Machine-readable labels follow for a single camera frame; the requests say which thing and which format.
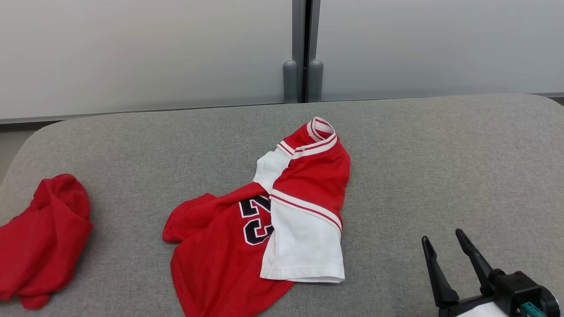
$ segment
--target jersey number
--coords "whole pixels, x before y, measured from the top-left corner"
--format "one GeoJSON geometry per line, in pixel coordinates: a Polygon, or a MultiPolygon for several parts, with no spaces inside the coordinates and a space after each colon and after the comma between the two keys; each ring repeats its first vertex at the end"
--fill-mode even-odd
{"type": "MultiPolygon", "coordinates": [[[[241,209],[241,216],[243,218],[254,217],[259,214],[259,208],[270,212],[270,201],[264,196],[254,196],[239,201],[239,208],[241,209]]],[[[259,218],[249,220],[243,228],[245,242],[250,245],[263,243],[273,232],[274,228],[272,225],[269,224],[268,226],[262,227],[259,218]]]]}

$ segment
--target gray fabric surface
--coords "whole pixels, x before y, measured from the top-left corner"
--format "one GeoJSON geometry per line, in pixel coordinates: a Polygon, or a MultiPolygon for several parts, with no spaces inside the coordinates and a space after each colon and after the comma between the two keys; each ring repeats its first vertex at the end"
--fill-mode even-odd
{"type": "Polygon", "coordinates": [[[564,300],[564,109],[532,95],[454,96],[129,113],[31,136],[0,186],[0,224],[42,178],[75,175],[94,230],[74,280],[39,311],[2,316],[182,316],[161,240],[174,207],[253,179],[255,162],[314,116],[351,159],[342,217],[346,280],[296,284],[263,316],[436,316],[428,235],[462,298],[479,293],[463,228],[493,267],[564,300]]]}

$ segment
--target basketball jersey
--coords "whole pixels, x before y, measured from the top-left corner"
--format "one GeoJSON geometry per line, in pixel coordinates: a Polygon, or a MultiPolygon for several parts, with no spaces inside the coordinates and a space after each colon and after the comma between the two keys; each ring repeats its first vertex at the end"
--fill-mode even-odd
{"type": "Polygon", "coordinates": [[[345,278],[339,214],[350,158],[314,118],[257,161],[253,181],[173,210],[162,238],[187,317],[255,316],[294,282],[345,278]]]}

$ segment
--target clothing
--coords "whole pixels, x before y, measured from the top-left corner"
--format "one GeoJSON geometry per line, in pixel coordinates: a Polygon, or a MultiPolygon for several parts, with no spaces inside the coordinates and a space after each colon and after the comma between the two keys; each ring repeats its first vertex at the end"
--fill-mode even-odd
{"type": "Polygon", "coordinates": [[[70,174],[44,179],[29,207],[0,227],[0,300],[47,304],[72,280],[92,230],[88,194],[70,174]]]}
{"type": "Polygon", "coordinates": [[[349,173],[339,137],[315,118],[257,161],[250,184],[174,209],[162,238],[180,243],[170,267],[186,316],[255,316],[294,281],[342,281],[349,173]]]}

